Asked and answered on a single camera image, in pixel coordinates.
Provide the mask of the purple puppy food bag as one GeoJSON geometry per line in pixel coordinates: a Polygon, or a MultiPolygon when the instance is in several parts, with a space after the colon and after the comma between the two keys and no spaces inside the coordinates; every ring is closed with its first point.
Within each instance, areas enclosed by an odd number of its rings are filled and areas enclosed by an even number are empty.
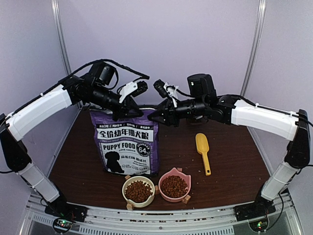
{"type": "Polygon", "coordinates": [[[158,123],[143,116],[112,120],[112,115],[90,111],[94,140],[107,172],[120,175],[149,175],[159,172],[158,123]]]}

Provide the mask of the yellow plastic scoop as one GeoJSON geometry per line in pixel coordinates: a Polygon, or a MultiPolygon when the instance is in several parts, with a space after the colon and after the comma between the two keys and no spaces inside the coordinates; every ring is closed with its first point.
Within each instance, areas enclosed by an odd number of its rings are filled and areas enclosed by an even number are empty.
{"type": "Polygon", "coordinates": [[[211,175],[210,163],[208,158],[209,144],[205,134],[197,133],[195,136],[197,152],[202,157],[204,172],[206,176],[211,175]]]}

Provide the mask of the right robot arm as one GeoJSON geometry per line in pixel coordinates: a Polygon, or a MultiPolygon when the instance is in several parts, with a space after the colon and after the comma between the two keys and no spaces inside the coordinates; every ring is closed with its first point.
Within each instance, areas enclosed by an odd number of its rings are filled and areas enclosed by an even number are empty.
{"type": "Polygon", "coordinates": [[[149,120],[166,126],[179,125],[183,118],[206,117],[223,124],[246,126],[281,136],[289,141],[287,152],[274,174],[261,188],[260,196],[251,204],[251,212],[261,216],[301,169],[309,165],[311,153],[307,112],[287,112],[261,106],[236,94],[218,96],[211,75],[198,73],[187,78],[190,94],[178,100],[177,87],[157,80],[154,88],[164,99],[149,120]]]}

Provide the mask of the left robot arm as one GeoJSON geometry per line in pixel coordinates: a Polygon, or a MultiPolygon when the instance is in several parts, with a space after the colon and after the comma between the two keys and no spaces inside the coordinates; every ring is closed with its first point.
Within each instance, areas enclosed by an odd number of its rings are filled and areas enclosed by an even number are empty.
{"type": "Polygon", "coordinates": [[[16,111],[2,115],[0,120],[0,142],[7,166],[51,203],[51,209],[59,217],[68,216],[70,206],[62,200],[57,187],[33,163],[22,143],[24,136],[55,113],[80,102],[110,110],[114,121],[143,115],[132,97],[146,91],[146,82],[140,83],[139,80],[148,80],[149,76],[110,59],[89,62],[78,70],[86,67],[90,67],[86,74],[77,76],[78,71],[75,70],[16,111]],[[112,77],[119,76],[117,68],[137,75],[138,79],[114,93],[108,85],[112,77]]]}

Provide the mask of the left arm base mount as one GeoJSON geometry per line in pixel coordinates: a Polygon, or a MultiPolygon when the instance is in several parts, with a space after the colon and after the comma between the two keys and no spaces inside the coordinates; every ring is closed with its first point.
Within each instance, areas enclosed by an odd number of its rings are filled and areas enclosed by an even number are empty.
{"type": "Polygon", "coordinates": [[[45,213],[66,219],[68,221],[84,222],[87,216],[88,208],[85,206],[79,206],[67,202],[66,197],[62,192],[52,202],[43,200],[46,203],[45,213]]]}

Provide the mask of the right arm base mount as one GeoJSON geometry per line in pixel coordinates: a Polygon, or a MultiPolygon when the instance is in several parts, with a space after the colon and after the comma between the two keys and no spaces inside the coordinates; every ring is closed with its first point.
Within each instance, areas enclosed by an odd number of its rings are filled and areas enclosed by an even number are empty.
{"type": "Polygon", "coordinates": [[[251,220],[258,217],[266,217],[268,213],[276,212],[273,201],[257,195],[252,203],[246,203],[234,207],[237,221],[251,220]]]}

